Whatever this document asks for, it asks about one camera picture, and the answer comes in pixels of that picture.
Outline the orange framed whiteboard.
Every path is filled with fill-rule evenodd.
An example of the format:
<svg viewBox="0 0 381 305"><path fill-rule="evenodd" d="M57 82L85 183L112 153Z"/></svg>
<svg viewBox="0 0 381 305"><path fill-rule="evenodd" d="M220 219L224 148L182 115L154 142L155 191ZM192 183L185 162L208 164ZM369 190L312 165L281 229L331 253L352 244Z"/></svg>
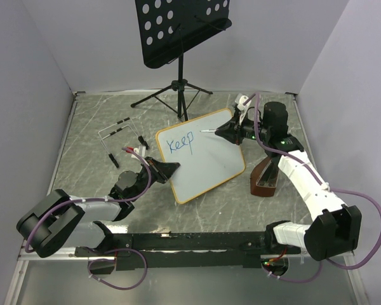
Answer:
<svg viewBox="0 0 381 305"><path fill-rule="evenodd" d="M177 203L187 203L245 171L241 148L207 132L231 117L231 110L224 108L156 133L163 161L180 164L170 179Z"/></svg>

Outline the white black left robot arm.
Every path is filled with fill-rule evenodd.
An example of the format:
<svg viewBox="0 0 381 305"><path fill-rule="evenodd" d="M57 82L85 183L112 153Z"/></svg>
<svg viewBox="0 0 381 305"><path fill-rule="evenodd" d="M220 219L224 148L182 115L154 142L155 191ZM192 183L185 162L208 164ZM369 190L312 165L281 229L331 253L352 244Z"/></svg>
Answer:
<svg viewBox="0 0 381 305"><path fill-rule="evenodd" d="M122 172L110 193L102 198L80 198L55 189L16 224L26 240L25 251L46 258L63 247L86 247L98 255L112 250L113 234L105 222L125 219L134 202L154 184L168 182L180 163L152 157L142 160L141 170Z"/></svg>

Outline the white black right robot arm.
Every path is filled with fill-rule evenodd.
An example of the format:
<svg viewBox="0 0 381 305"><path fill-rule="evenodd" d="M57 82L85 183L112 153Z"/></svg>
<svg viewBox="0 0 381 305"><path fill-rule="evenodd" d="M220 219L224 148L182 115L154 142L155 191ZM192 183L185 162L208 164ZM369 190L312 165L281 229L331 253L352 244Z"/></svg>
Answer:
<svg viewBox="0 0 381 305"><path fill-rule="evenodd" d="M316 261L355 250L362 215L347 206L326 184L310 162L299 140L288 131L288 111L280 102L268 102L253 120L249 103L234 104L232 118L215 130L215 135L235 145L244 139L260 142L271 163L283 172L306 204L312 224L282 220L266 228L264 244L272 253L288 245L308 251Z"/></svg>

